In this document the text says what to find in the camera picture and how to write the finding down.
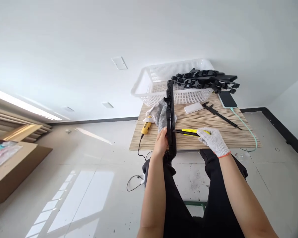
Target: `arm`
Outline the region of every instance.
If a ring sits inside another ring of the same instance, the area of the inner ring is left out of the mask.
[[[158,134],[155,148],[150,158],[138,238],[163,237],[166,213],[166,187],[162,158],[168,146],[166,133],[167,128],[164,128]]]
[[[245,237],[277,237],[233,157],[229,154],[219,161],[229,202]]]
[[[245,237],[277,237],[220,132],[217,129],[200,128],[197,133],[199,140],[208,145],[219,158],[227,196]]]

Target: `hand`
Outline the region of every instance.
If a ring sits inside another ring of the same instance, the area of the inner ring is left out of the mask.
[[[202,127],[198,129],[197,134],[200,136],[199,141],[209,146],[218,158],[227,156],[231,153],[218,129]]]
[[[157,136],[157,140],[155,143],[155,148],[152,152],[152,157],[161,158],[164,156],[167,146],[168,146],[168,139],[166,137],[167,128],[163,128]]]

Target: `black baseboard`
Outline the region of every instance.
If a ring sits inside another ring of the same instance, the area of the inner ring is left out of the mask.
[[[99,123],[99,122],[115,122],[115,121],[135,121],[138,117],[123,117],[123,118],[110,118],[88,121],[71,121],[71,122],[52,122],[47,123],[50,126],[63,126],[63,125],[75,125],[75,124],[87,124],[87,123]]]
[[[254,107],[254,108],[244,108],[240,109],[241,112],[256,112],[256,111],[263,111],[265,107]]]
[[[270,110],[264,108],[262,113],[285,138],[286,143],[291,145],[291,147],[298,153],[298,139],[270,112]]]

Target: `gray cloth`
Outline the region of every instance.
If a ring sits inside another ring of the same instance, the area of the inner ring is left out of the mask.
[[[155,123],[158,127],[158,133],[167,126],[167,103],[165,99],[161,99],[158,104],[158,111]]]

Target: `wooden table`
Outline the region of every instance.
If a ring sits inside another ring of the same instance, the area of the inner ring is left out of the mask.
[[[240,129],[231,126],[217,115],[213,115],[207,109],[186,114],[184,107],[188,106],[189,104],[178,104],[174,106],[174,111],[177,115],[175,128],[178,130],[197,129],[199,127],[217,128],[221,132],[221,135],[228,148],[255,148],[256,144],[252,134],[230,109],[223,108],[219,97],[213,93],[209,97],[208,101],[208,106],[214,104],[213,108],[215,110],[219,111],[220,114],[237,124],[243,130],[241,131]],[[129,150],[138,150],[141,129],[144,125],[143,119],[146,117],[145,113],[149,109],[150,107],[146,106],[145,104],[142,105]],[[250,128],[252,133],[254,133],[241,111],[238,108],[235,108],[234,111]],[[144,135],[141,140],[140,150],[153,150],[157,134],[158,127],[155,125],[155,123],[152,123],[148,134]],[[257,139],[258,147],[262,147],[262,143],[258,140],[256,135],[255,137]],[[198,150],[207,149],[208,147],[200,142],[196,137],[176,133],[176,148],[177,150]]]

